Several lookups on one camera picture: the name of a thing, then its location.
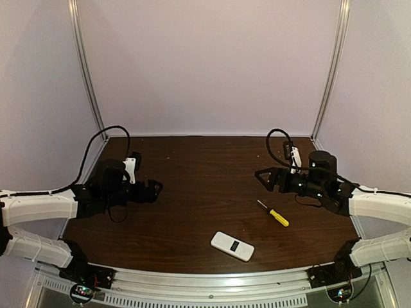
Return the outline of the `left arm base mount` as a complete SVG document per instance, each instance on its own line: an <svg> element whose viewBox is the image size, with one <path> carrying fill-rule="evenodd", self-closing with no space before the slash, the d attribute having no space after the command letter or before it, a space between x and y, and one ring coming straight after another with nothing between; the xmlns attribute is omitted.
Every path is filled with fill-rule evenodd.
<svg viewBox="0 0 411 308"><path fill-rule="evenodd" d="M75 265L70 264L67 268L57 269L61 278L74 282L70 287L69 297L80 306L89 303L104 289L110 289L116 272L112 268L96 266L88 262L78 262Z"/></svg>

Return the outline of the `white remote control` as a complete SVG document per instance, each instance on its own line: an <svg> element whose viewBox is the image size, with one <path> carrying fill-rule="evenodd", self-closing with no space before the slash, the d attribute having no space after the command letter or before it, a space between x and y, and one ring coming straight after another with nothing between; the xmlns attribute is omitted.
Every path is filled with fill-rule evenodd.
<svg viewBox="0 0 411 308"><path fill-rule="evenodd" d="M252 245L221 231L215 233L211 239L211 246L243 262L250 261L255 251Z"/></svg>

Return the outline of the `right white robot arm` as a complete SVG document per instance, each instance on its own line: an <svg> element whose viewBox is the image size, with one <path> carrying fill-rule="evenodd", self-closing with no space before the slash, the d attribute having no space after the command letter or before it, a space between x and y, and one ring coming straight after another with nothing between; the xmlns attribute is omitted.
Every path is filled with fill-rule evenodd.
<svg viewBox="0 0 411 308"><path fill-rule="evenodd" d="M283 163L256 171L254 176L268 191L294 193L316 199L320 206L341 216L365 216L410 226L410 195L371 189L337 174L337 158L326 151L313 151L309 166ZM410 257L410 229L374 239L349 241L335 263L359 268L368 264Z"/></svg>

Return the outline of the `yellow handled screwdriver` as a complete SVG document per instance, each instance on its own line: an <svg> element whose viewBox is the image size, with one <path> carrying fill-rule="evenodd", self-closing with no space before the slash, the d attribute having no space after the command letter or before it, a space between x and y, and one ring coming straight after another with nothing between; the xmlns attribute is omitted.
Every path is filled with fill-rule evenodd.
<svg viewBox="0 0 411 308"><path fill-rule="evenodd" d="M290 225L289 221L285 219L282 215L276 212L274 209L269 209L262 201L257 200L257 203L260 204L269 215L271 215L276 221L278 221L282 226L288 227Z"/></svg>

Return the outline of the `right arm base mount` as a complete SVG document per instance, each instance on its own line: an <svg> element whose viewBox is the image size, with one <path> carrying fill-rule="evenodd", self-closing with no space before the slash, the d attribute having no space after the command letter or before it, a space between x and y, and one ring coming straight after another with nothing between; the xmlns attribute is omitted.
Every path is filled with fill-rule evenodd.
<svg viewBox="0 0 411 308"><path fill-rule="evenodd" d="M349 302L354 296L353 279L362 276L362 270L343 262L316 264L306 270L312 289L326 288L328 298L337 304Z"/></svg>

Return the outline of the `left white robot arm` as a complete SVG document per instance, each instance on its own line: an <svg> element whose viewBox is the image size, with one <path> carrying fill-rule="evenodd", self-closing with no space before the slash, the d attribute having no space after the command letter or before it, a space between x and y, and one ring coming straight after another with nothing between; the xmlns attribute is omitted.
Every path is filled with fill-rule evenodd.
<svg viewBox="0 0 411 308"><path fill-rule="evenodd" d="M136 158L100 162L84 184L72 184L55 191L1 194L1 255L13 255L34 262L68 268L87 264L74 243L52 240L18 228L19 223L47 219L85 219L110 212L128 203L154 203L163 185L151 179L137 181Z"/></svg>

